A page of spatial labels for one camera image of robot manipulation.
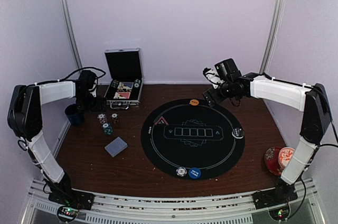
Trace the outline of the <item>orange big blind button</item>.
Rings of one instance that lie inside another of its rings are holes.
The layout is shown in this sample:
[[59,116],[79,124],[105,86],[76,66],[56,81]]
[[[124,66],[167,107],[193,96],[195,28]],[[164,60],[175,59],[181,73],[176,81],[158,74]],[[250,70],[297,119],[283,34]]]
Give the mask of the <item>orange big blind button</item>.
[[192,106],[197,106],[197,105],[199,105],[199,101],[197,100],[197,99],[191,99],[190,100],[190,105],[192,105]]

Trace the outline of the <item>blue white 10 chip stack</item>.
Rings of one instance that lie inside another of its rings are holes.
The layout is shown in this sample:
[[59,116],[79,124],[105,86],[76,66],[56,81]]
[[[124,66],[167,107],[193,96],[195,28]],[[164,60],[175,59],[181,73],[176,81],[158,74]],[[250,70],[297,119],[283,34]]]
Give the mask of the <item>blue white 10 chip stack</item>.
[[107,117],[106,117],[105,114],[101,113],[97,116],[97,118],[98,118],[101,125],[107,123]]

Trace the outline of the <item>black white dealer button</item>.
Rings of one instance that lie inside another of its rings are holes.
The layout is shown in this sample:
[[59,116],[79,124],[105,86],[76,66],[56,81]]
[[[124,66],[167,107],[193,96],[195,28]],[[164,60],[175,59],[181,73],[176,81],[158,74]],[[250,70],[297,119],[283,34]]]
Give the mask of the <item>black white dealer button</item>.
[[232,136],[235,139],[243,139],[245,136],[245,132],[242,128],[237,127],[232,130]]

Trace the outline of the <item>red triangular all-in marker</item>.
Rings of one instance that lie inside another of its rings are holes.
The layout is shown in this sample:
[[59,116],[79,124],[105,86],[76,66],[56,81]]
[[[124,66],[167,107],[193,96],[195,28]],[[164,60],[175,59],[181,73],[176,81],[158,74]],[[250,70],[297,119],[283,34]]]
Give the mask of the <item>red triangular all-in marker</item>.
[[155,123],[155,125],[164,125],[164,126],[167,126],[168,125],[168,122],[166,121],[166,119],[161,116]]

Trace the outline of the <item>blue small blind button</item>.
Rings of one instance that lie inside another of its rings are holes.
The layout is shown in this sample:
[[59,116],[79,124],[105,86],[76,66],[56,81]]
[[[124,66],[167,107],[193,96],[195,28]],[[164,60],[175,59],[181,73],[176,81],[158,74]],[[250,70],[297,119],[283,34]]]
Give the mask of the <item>blue small blind button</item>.
[[197,167],[192,167],[189,169],[188,175],[192,179],[199,179],[201,177],[201,170]]

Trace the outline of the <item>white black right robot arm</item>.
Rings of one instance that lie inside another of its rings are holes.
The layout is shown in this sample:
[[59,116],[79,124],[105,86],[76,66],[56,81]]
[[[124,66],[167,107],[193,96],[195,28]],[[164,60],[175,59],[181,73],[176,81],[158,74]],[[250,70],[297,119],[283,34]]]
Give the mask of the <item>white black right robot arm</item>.
[[334,125],[324,85],[290,82],[266,73],[242,74],[233,59],[223,60],[214,68],[204,68],[203,76],[212,85],[203,94],[211,107],[226,99],[234,102],[240,102],[243,97],[262,99],[270,106],[279,107],[273,118],[283,136],[287,125],[292,132],[299,129],[299,140],[292,143],[295,152],[280,176],[284,183],[271,191],[273,202],[283,203],[291,195],[289,185],[310,166],[328,127]]

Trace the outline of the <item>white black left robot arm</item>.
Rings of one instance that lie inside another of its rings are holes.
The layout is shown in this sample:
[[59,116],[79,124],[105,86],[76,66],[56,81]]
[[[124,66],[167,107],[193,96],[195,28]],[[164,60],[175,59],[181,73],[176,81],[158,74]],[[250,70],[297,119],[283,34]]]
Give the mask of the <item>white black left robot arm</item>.
[[20,148],[29,153],[32,162],[45,178],[57,186],[55,196],[65,205],[74,203],[76,193],[69,188],[69,176],[45,142],[41,107],[73,98],[76,112],[102,110],[104,99],[97,95],[96,89],[99,79],[106,72],[95,67],[83,67],[77,72],[80,74],[78,79],[71,79],[73,74],[70,73],[58,80],[15,86],[7,115],[8,126],[18,137]]

